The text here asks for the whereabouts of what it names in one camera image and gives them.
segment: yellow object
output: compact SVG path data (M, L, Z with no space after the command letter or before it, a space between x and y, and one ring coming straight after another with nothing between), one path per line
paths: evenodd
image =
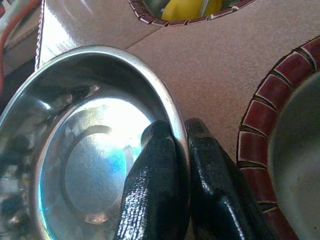
M204 16L219 12L223 0L209 0ZM200 16L203 0L170 0L164 8L162 19L167 21L180 21L195 19Z

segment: stainless steel bowl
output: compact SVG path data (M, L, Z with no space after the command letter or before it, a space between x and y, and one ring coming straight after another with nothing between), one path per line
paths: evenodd
M44 65L0 117L0 238L111 239L141 134L156 120L169 122L188 173L183 120L149 66L108 46Z

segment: orange cable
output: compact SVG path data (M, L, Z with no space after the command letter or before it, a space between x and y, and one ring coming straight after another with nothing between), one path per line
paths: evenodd
M41 3L41 0L31 0L30 3L25 6L13 19L10 23L5 27L2 36L0 38L0 96L2 95L4 82L5 82L5 74L4 74L4 48L7 41L8 36L11 31L15 28L15 26L28 14L32 9L36 8Z

